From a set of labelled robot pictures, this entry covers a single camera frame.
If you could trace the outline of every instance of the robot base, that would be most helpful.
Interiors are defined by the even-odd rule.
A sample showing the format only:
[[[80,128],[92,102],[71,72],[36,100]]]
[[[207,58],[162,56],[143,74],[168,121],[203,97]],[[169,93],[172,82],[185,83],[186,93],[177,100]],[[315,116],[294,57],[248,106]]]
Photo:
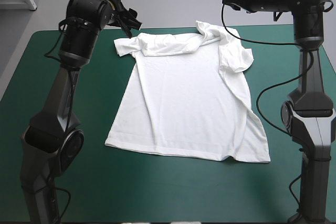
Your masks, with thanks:
[[[332,224],[332,222],[328,219],[324,221],[309,221],[306,220],[304,217],[299,217],[300,214],[295,214],[288,219],[287,224]]]

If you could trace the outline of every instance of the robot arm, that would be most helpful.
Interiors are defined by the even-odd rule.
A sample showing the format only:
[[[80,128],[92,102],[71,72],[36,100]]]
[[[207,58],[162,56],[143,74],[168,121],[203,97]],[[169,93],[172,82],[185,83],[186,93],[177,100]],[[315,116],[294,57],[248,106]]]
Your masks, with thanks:
[[[43,109],[30,120],[23,134],[20,180],[30,220],[57,224],[59,214],[55,177],[61,176],[80,152],[84,134],[72,112],[81,68],[88,64],[105,25],[121,27],[131,37],[140,29],[136,11],[121,0],[70,0],[66,19],[59,24],[65,34],[59,50],[60,69]]]
[[[331,3],[327,9],[326,2]],[[333,4],[330,0],[223,0],[223,5],[248,13],[273,12],[274,21],[283,12],[292,12],[296,43],[292,45],[300,48],[300,73],[306,74],[281,108],[282,121],[303,152],[299,212],[289,223],[330,223],[325,206],[336,112],[324,92],[319,47],[324,40],[323,12]]]

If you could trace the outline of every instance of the white t-shirt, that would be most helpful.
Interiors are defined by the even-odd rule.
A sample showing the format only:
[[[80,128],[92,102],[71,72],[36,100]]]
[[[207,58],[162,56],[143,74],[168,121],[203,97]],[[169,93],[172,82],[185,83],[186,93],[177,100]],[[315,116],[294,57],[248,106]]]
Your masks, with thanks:
[[[269,162],[260,119],[243,71],[253,56],[223,27],[196,22],[201,34],[114,41],[136,59],[106,145],[221,161]]]

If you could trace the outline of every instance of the t-shirt hem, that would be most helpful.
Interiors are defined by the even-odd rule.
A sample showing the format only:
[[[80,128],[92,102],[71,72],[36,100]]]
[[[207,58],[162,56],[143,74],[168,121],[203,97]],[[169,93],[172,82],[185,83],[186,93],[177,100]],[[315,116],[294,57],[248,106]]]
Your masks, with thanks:
[[[170,147],[163,147],[163,146],[158,146],[158,145],[150,146],[150,145],[127,143],[127,142],[123,142],[123,141],[117,140],[112,137],[108,137],[106,139],[105,145],[109,147],[120,148],[120,149],[127,150],[127,151],[161,155],[161,156],[193,157],[193,158],[208,159],[208,160],[213,160],[213,161],[223,161],[231,156],[236,161],[239,161],[239,162],[246,162],[246,163],[269,163],[270,162],[269,156],[260,156],[256,158],[256,156],[254,155],[244,155],[244,157],[239,157],[239,155],[236,155],[236,156],[226,155],[223,157],[220,154],[211,153],[211,152],[187,150],[187,149],[180,149],[180,148],[170,148]]]

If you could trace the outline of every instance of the green tabletop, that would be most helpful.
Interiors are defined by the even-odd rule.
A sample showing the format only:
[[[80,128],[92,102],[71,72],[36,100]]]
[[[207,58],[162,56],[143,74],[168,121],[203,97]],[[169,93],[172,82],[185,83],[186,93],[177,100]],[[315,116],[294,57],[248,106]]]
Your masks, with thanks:
[[[291,25],[236,27],[242,37],[288,42]],[[195,28],[143,29],[144,33],[179,34]],[[46,59],[57,31],[40,31],[31,37],[15,74],[0,102],[0,221],[28,221],[19,172],[22,161],[20,136],[29,119],[46,100],[58,63]],[[284,222],[297,205],[288,184],[300,174],[299,145],[262,121],[268,136],[271,163],[247,164],[196,158],[164,157],[106,147],[134,66],[131,56],[120,58],[113,40],[125,37],[120,30],[104,30],[90,65],[83,68],[74,111],[81,119],[85,144],[57,186],[72,193],[64,221],[76,222]],[[252,48],[255,61],[246,71],[253,110],[265,87],[298,74],[299,50],[294,46]],[[336,102],[336,75],[321,49],[325,90]],[[297,82],[269,91],[261,100],[265,114],[278,125],[280,107]],[[336,145],[332,155],[336,156]],[[299,194],[299,185],[295,186]],[[58,193],[60,209],[66,195]],[[327,217],[336,221],[336,161],[329,178]]]

